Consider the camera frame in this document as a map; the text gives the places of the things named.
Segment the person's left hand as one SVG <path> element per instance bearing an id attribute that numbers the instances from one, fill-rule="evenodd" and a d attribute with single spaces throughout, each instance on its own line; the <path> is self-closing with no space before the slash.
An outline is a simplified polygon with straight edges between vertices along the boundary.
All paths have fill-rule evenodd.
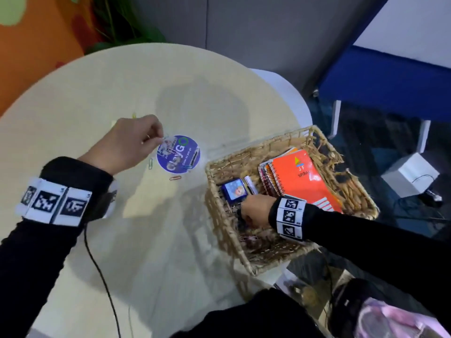
<path id="1" fill-rule="evenodd" d="M 78 160 L 115 176 L 148 157 L 142 155 L 142 142 L 148 136 L 164 136 L 157 116 L 150 114 L 136 119 L 121 118 Z"/>

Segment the person's right hand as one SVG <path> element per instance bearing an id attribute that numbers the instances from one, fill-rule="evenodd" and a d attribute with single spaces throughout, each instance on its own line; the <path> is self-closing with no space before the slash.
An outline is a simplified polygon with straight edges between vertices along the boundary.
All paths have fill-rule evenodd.
<path id="1" fill-rule="evenodd" d="M 258 227 L 267 229 L 270 228 L 269 213 L 276 202 L 277 198 L 268 195 L 250 195 L 242 203 L 241 206 L 252 206 L 258 211 Z"/>

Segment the person's right forearm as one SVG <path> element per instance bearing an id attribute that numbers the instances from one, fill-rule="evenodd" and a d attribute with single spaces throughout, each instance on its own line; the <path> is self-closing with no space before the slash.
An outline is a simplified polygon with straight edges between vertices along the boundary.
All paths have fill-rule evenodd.
<path id="1" fill-rule="evenodd" d="M 280 199 L 269 213 L 275 230 Z M 451 331 L 451 244 L 308 203 L 302 229 L 296 243 L 318 244 L 409 294 Z"/>

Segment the person's left forearm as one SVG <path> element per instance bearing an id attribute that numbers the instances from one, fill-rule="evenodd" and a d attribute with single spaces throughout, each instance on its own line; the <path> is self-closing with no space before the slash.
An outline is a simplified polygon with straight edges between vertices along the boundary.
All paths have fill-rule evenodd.
<path id="1" fill-rule="evenodd" d="M 0 338 L 25 338 L 47 303 L 66 257 L 95 217 L 114 178 L 108 172 L 69 157 L 48 162 L 42 181 L 90 192 L 77 226 L 24 218 L 0 243 Z"/>

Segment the round purple sticker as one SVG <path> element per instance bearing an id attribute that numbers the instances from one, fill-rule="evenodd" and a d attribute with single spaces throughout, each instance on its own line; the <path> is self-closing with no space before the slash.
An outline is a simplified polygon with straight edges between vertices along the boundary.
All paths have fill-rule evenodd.
<path id="1" fill-rule="evenodd" d="M 185 174 L 199 164 L 201 147 L 189 136 L 166 136 L 157 148 L 156 160 L 171 174 Z"/>

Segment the white marker wristband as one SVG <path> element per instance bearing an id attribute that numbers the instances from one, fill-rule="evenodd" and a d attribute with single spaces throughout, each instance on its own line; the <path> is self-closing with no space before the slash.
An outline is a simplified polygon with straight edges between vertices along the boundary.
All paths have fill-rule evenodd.
<path id="1" fill-rule="evenodd" d="M 38 223 L 78 227 L 91 198 L 90 191 L 33 177 L 15 212 L 24 219 Z"/>
<path id="2" fill-rule="evenodd" d="M 284 239 L 303 241 L 303 214 L 307 201 L 300 198 L 282 197 L 276 211 L 276 231 Z"/>

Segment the orange spiral notebook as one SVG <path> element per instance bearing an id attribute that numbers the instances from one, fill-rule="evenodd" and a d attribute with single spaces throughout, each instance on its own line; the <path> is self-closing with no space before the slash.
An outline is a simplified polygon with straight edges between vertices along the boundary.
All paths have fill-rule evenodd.
<path id="1" fill-rule="evenodd" d="M 306 150 L 295 149 L 269 163 L 282 196 L 307 201 L 322 210 L 342 213 L 339 200 L 328 189 Z"/>

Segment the woven wicker basket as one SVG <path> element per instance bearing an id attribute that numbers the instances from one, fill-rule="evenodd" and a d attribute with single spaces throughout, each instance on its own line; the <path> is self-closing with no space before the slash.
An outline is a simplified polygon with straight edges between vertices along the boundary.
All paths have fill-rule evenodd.
<path id="1" fill-rule="evenodd" d="M 375 220 L 380 210 L 359 179 L 345 166 L 341 154 L 312 125 L 256 143 L 225 157 L 207 162 L 206 202 L 215 231 L 224 249 L 251 276 L 258 276 L 299 256 L 319 248 L 317 244 L 290 243 L 276 233 L 262 229 L 240 229 L 235 211 L 228 205 L 220 185 L 234 178 L 250 176 L 259 192 L 266 193 L 258 166 L 286 152 L 290 147 L 305 149 L 328 189 L 339 200 L 345 214 Z M 239 236 L 257 236 L 258 241 L 241 242 Z"/>

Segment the person's black clothing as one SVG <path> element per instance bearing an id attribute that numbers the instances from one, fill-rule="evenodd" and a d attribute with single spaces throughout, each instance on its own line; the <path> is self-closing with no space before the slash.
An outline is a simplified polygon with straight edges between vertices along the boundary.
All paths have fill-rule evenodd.
<path id="1" fill-rule="evenodd" d="M 245 304 L 209 312 L 189 330 L 170 338 L 325 338 L 294 299 L 278 289 L 257 292 Z"/>

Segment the green plant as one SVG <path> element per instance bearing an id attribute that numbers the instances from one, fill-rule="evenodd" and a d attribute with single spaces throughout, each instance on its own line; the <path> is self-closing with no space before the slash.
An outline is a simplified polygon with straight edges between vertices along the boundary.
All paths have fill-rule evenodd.
<path id="1" fill-rule="evenodd" d="M 100 41 L 89 44 L 85 55 L 125 45 L 167 42 L 159 29 L 142 24 L 132 0 L 92 0 L 91 9 Z"/>

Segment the white chair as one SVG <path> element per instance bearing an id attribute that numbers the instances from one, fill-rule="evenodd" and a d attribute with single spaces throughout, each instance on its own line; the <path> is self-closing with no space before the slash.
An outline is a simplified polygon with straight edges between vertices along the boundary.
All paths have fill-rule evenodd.
<path id="1" fill-rule="evenodd" d="M 254 68 L 251 68 L 251 70 L 283 98 L 296 117 L 300 128 L 313 125 L 312 115 L 306 100 L 288 80 L 274 72 Z"/>

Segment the black bag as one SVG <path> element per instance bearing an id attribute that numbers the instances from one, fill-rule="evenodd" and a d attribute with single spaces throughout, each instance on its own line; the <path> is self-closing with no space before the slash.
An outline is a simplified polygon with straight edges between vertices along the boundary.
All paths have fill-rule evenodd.
<path id="1" fill-rule="evenodd" d="M 352 278 L 333 292 L 330 300 L 327 328 L 335 338 L 354 338 L 358 314 L 369 298 L 387 301 L 389 298 L 374 283 Z"/>

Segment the black power adapter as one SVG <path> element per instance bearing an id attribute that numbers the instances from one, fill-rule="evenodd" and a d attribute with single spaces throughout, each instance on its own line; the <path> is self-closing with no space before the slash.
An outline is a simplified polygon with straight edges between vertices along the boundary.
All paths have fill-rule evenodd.
<path id="1" fill-rule="evenodd" d="M 443 197 L 430 189 L 426 189 L 425 192 L 417 195 L 417 197 L 425 206 L 434 209 L 440 209 L 443 206 Z"/>

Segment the pink cloth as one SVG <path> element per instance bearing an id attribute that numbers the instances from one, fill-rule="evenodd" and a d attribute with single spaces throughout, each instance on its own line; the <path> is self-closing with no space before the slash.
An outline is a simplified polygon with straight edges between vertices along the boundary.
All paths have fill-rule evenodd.
<path id="1" fill-rule="evenodd" d="M 436 318 L 369 298 L 358 314 L 354 338 L 451 338 L 451 334 Z"/>

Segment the blue bench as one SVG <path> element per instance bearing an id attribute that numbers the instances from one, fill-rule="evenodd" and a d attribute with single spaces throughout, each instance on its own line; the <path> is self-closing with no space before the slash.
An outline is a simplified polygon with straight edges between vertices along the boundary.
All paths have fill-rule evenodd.
<path id="1" fill-rule="evenodd" d="M 351 45 L 321 77 L 319 96 L 334 101 L 330 138 L 345 101 L 421 119 L 416 151 L 423 153 L 431 122 L 451 122 L 451 67 Z"/>

